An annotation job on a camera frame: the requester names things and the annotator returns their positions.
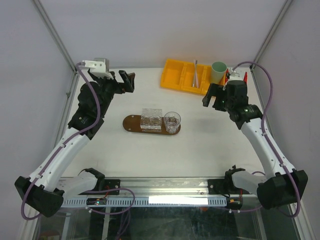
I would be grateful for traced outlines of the green plastic cup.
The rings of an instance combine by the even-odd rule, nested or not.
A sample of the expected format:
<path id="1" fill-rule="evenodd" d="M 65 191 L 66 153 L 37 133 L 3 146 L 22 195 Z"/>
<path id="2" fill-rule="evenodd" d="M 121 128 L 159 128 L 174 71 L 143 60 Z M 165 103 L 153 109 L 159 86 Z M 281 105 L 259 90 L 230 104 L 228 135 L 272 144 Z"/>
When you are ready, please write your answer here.
<path id="1" fill-rule="evenodd" d="M 219 84 L 227 71 L 227 65 L 224 62 L 216 61 L 211 65 L 210 82 Z"/>

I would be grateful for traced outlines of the brown oval wooden tray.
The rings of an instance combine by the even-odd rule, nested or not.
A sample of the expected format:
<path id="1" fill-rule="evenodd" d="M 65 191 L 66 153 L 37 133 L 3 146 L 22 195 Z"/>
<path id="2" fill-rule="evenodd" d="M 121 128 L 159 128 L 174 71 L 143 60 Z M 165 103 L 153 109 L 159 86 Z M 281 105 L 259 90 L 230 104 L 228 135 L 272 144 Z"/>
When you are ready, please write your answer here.
<path id="1" fill-rule="evenodd" d="M 141 115 L 130 114 L 122 121 L 123 128 L 130 133 L 154 134 L 162 136 L 174 136 L 181 130 L 179 125 L 175 132 L 167 131 L 164 118 L 148 118 Z"/>

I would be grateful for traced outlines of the clear acrylic toothbrush holder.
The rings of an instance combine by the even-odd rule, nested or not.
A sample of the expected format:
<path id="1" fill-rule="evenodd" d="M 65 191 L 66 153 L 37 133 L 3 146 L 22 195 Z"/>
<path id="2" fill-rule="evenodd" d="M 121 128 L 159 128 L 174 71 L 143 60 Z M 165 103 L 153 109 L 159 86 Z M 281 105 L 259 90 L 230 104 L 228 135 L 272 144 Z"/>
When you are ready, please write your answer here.
<path id="1" fill-rule="evenodd" d="M 143 108 L 140 118 L 140 128 L 143 132 L 161 132 L 162 109 Z"/>

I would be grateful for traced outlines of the clear plastic cup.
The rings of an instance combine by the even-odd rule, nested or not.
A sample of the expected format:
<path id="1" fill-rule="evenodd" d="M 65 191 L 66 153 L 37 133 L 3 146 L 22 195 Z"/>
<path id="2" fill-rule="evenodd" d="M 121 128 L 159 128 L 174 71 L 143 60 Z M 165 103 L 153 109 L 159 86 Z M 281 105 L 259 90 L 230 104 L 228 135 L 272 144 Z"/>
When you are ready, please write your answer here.
<path id="1" fill-rule="evenodd" d="M 174 111 L 167 112 L 163 117 L 165 129 L 168 133 L 175 133 L 180 124 L 181 124 L 181 116 Z"/>

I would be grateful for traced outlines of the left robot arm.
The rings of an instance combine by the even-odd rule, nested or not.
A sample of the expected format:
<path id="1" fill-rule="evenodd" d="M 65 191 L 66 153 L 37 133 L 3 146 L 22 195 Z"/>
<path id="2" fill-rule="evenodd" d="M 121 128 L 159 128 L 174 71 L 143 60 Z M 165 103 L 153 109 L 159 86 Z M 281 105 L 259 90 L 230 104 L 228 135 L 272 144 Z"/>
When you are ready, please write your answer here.
<path id="1" fill-rule="evenodd" d="M 79 175 L 60 181 L 62 174 L 78 152 L 93 139 L 104 123 L 105 114 L 115 94 L 133 93 L 135 73 L 119 70 L 122 82 L 117 82 L 110 71 L 104 77 L 89 73 L 77 97 L 78 108 L 67 124 L 59 143 L 44 162 L 28 177 L 19 176 L 14 183 L 22 199 L 21 215 L 25 205 L 35 209 L 40 217 L 52 217 L 64 201 L 79 194 L 100 194 L 105 190 L 105 175 L 94 168 L 86 168 Z"/>

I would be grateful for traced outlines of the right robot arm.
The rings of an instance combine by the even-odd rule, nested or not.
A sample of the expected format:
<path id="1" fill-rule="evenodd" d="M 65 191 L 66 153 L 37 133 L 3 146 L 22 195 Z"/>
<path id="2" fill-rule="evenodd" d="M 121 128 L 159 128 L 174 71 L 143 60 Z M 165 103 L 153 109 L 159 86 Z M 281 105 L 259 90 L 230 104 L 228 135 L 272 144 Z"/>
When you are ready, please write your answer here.
<path id="1" fill-rule="evenodd" d="M 300 207 L 308 176 L 304 170 L 296 170 L 281 152 L 266 127 L 262 112 L 258 106 L 249 104 L 247 94 L 245 81 L 231 80 L 225 86 L 210 84 L 202 99 L 203 106 L 208 107 L 215 97 L 212 107 L 229 114 L 252 145 L 264 170 L 264 175 L 258 176 L 234 166 L 225 172 L 223 190 L 234 194 L 243 189 L 257 196 L 267 210 L 294 203 Z"/>

